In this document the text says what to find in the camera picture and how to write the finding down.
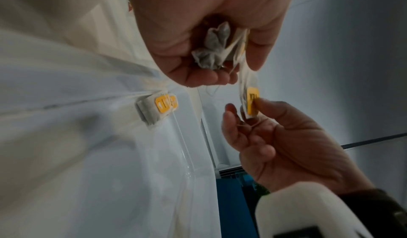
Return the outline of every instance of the dark sleeve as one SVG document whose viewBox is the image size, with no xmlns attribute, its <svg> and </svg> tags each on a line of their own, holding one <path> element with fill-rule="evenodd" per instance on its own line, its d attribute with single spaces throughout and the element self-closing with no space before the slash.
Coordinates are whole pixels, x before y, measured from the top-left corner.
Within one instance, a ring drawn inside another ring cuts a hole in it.
<svg viewBox="0 0 407 238">
<path fill-rule="evenodd" d="M 339 197 L 374 238 L 407 237 L 407 213 L 384 191 L 364 190 Z"/>
</svg>

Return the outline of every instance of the yellow tag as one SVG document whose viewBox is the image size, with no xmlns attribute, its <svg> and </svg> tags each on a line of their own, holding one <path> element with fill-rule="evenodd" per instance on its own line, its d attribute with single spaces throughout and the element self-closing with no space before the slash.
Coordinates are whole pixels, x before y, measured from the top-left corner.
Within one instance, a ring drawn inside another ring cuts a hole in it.
<svg viewBox="0 0 407 238">
<path fill-rule="evenodd" d="M 168 100 L 168 95 L 162 95 L 156 98 L 156 106 L 160 113 L 165 113 L 170 110 L 170 101 Z"/>
<path fill-rule="evenodd" d="M 247 98 L 247 114 L 248 115 L 257 115 L 258 111 L 254 107 L 253 101 L 254 101 L 254 99 L 258 98 L 259 96 L 260 96 L 259 90 L 257 88 L 254 88 L 254 87 L 247 88 L 246 98 Z"/>
<path fill-rule="evenodd" d="M 173 106 L 173 109 L 176 109 L 178 107 L 177 98 L 175 96 L 171 96 L 170 101 L 171 101 L 171 105 Z"/>
</svg>

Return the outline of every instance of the hand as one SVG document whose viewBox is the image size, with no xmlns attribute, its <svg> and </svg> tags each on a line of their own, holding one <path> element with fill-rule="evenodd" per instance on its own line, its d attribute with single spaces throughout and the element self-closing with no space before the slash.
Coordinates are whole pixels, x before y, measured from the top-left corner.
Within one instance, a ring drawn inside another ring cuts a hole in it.
<svg viewBox="0 0 407 238">
<path fill-rule="evenodd" d="M 200 69 L 191 51 L 202 47 L 209 27 L 225 20 L 251 29 L 248 65 L 264 64 L 291 0 L 131 0 L 141 36 L 158 67 L 179 84 L 235 83 L 236 73 Z"/>
<path fill-rule="evenodd" d="M 264 115 L 246 122 L 232 104 L 226 105 L 222 132 L 240 152 L 243 169 L 270 192 L 301 181 L 320 183 L 336 194 L 373 188 L 313 119 L 285 102 L 257 99 L 255 105 Z"/>
</svg>

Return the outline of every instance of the yellow label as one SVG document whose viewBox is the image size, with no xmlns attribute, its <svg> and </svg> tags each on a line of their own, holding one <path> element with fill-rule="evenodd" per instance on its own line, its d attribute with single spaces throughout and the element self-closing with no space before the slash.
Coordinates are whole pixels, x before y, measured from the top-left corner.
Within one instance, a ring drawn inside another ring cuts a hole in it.
<svg viewBox="0 0 407 238">
<path fill-rule="evenodd" d="M 165 113 L 170 110 L 170 101 L 168 99 L 168 95 L 162 95 L 156 98 L 156 106 L 160 113 Z"/>
<path fill-rule="evenodd" d="M 177 98 L 175 96 L 171 96 L 170 101 L 171 101 L 171 105 L 173 106 L 173 108 L 176 109 L 178 107 Z"/>
<path fill-rule="evenodd" d="M 259 90 L 257 88 L 254 87 L 249 87 L 247 88 L 247 94 L 246 94 L 246 98 L 247 98 L 247 114 L 248 115 L 257 115 L 258 111 L 257 109 L 254 107 L 254 99 L 258 98 L 259 95 Z"/>
</svg>

